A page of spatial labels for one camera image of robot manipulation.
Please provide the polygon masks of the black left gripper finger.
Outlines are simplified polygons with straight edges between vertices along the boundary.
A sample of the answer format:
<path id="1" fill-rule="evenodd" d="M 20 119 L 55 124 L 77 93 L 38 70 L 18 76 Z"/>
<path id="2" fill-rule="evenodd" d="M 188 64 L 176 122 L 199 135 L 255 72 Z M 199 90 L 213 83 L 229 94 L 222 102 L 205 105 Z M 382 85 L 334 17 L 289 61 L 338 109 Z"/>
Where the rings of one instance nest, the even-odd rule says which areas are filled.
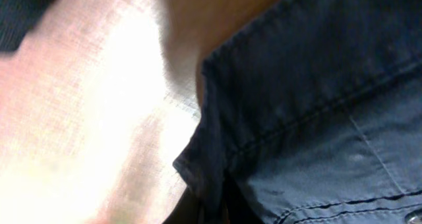
<path id="1" fill-rule="evenodd" d="M 200 200 L 186 188 L 173 211 L 163 224 L 203 224 L 204 210 Z"/>

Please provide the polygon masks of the navy blue shorts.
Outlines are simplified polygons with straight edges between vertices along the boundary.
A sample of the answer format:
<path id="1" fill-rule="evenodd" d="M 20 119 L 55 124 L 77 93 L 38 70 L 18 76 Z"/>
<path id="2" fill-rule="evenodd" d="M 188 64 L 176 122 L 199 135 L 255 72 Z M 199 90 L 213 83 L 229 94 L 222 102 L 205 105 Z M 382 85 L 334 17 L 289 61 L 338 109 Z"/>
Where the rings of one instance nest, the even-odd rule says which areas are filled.
<path id="1" fill-rule="evenodd" d="M 202 73 L 202 223 L 421 221 L 421 0 L 281 0 Z"/>

